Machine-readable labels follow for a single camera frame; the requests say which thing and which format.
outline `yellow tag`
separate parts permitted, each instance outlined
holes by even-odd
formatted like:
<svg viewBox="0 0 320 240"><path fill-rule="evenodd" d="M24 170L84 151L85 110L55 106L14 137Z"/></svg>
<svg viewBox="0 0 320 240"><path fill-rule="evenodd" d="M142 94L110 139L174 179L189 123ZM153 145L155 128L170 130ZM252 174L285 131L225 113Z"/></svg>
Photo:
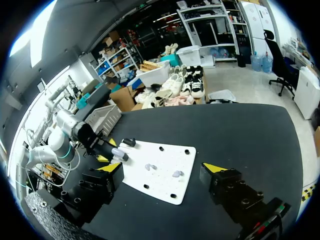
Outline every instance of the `yellow tag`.
<svg viewBox="0 0 320 240"><path fill-rule="evenodd" d="M120 162L118 163L115 163L115 164L110 164L108 166L103 166L103 167L100 167L98 168L97 170L103 170L105 172L109 172L111 173L113 170L115 170L115 168L120 164Z"/></svg>
<svg viewBox="0 0 320 240"><path fill-rule="evenodd" d="M211 172L216 173L216 172L220 172L221 170L228 170L226 168L222 168L219 166L215 166L215 165L211 165L209 163L203 163L207 169L209 169Z"/></svg>

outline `metal shelving unit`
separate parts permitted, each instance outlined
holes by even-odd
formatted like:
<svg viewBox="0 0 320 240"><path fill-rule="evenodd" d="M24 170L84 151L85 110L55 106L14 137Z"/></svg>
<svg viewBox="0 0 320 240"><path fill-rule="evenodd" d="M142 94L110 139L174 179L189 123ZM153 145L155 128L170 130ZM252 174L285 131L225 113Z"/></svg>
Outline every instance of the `metal shelving unit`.
<svg viewBox="0 0 320 240"><path fill-rule="evenodd" d="M122 51L125 51L127 55L126 55L124 58L122 58L121 60L117 61L116 63L111 63L110 60L111 60L114 56L116 56L116 55L118 55L119 53L121 53ZM107 56L106 54L102 54L102 57L104 58L104 61L103 61L103 62L101 62L97 67L93 67L93 66L92 66L92 67L94 68L94 70L96 71L96 73L98 74L99 77L101 77L103 74L105 74L105 73L107 73L107 72L109 72L109 71L113 71L114 75L115 75L117 78L119 78L119 73L120 73L121 71L125 70L125 69L131 68L131 67L133 67L133 66L135 66L136 69L139 69L137 63L135 62L134 58L132 57L132 54L130 53L130 51L128 50L127 47L121 48L119 51L117 51L116 53L114 53L114 54L111 55L111 56ZM118 65L118 64L120 64L121 62L125 61L125 60L128 59L128 58L131 59L131 62L132 62L132 63L131 63L130 65L128 65L128 66L120 69L119 71L116 71L116 70L115 70L115 66ZM105 62L107 62L110 67L109 67L108 69L106 69L105 71L103 71L102 73L99 74L97 70L98 70Z"/></svg>
<svg viewBox="0 0 320 240"><path fill-rule="evenodd" d="M220 8L223 12L223 14L214 14L214 15L203 15L203 16L198 16L198 17L193 17L193 18L185 18L185 14L186 13L190 13L191 11L195 12L195 11L203 11L203 10L210 10L210 9L215 9L215 8ZM206 49L206 48L214 48L214 47L234 47L235 49L235 53L239 54L239 48L238 48L238 43L237 43L237 38L236 38L236 33L233 27L233 24L231 22L231 20L229 19L229 16L227 14L227 10L225 8L225 6L223 5L223 3L221 2L221 4L212 4L212 5L205 5L205 6L198 6L198 7L190 7L187 9L182 9L179 10L177 9L177 13L186 29L186 32L190 38L191 44L193 46L195 45L200 45L201 49ZM193 22L195 21L201 21L201 20L208 20L208 19L215 19L215 18L224 18L226 20L226 22L228 23L228 28L230 29L230 31L227 31L228 34L232 35L232 39L233 39L233 43L219 43L218 38L217 38L217 34L214 30L214 27L212 25L212 23L210 22L210 27L213 33L213 37L216 43L218 44L214 44L214 45L202 45L201 40L199 38L197 29L195 27L195 25L193 24ZM202 63L204 65L207 65L207 60L211 63L212 60L209 59L208 57L204 57L201 60L201 65ZM236 58L230 57L230 58L217 58L215 59L215 61L236 61Z"/></svg>

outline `white refrigerator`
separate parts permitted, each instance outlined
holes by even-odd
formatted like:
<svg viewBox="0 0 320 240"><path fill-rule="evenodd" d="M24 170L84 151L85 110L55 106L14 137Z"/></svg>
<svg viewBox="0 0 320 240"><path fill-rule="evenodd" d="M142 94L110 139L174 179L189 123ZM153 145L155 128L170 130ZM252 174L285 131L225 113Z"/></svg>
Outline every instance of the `white refrigerator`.
<svg viewBox="0 0 320 240"><path fill-rule="evenodd" d="M268 52L268 55L272 57L264 35L264 30L269 30L275 34L268 9L259 4L247 1L240 1L239 3L240 7L244 10L242 14L248 24L248 29L252 37L253 51L260 56L265 56L266 52Z"/></svg>

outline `white plastic basket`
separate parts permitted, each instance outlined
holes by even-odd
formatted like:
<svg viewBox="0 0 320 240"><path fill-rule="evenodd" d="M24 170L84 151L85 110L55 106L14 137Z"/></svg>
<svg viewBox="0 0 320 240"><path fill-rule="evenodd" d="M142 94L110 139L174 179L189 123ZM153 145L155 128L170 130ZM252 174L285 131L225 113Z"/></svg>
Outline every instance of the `white plastic basket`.
<svg viewBox="0 0 320 240"><path fill-rule="evenodd" d="M157 64L161 67L136 75L146 87L151 87L152 84L163 84L169 78L170 61L165 60Z"/></svg>
<svg viewBox="0 0 320 240"><path fill-rule="evenodd" d="M107 137L120 118L121 113L118 107L110 105L93 110L85 122L91 126L95 133L102 130L103 135Z"/></svg>
<svg viewBox="0 0 320 240"><path fill-rule="evenodd" d="M176 54L183 64L187 66L198 66L201 65L199 49L200 47L198 45L187 46L180 48Z"/></svg>

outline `black table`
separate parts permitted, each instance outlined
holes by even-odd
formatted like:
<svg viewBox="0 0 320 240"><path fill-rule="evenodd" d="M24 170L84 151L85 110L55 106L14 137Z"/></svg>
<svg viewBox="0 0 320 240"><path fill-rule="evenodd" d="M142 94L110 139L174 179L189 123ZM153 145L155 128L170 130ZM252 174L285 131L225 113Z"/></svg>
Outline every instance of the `black table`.
<svg viewBox="0 0 320 240"><path fill-rule="evenodd" d="M83 228L108 240L235 239L241 230L221 205L215 205L199 180L202 162L235 168L264 201L278 197L291 205L284 230L295 223L303 186L300 145L288 112L263 104L205 104L124 112L111 132L123 138L193 146L197 150L181 205L163 202L126 184L116 191ZM99 167L82 160L70 174L72 187L83 168Z"/></svg>

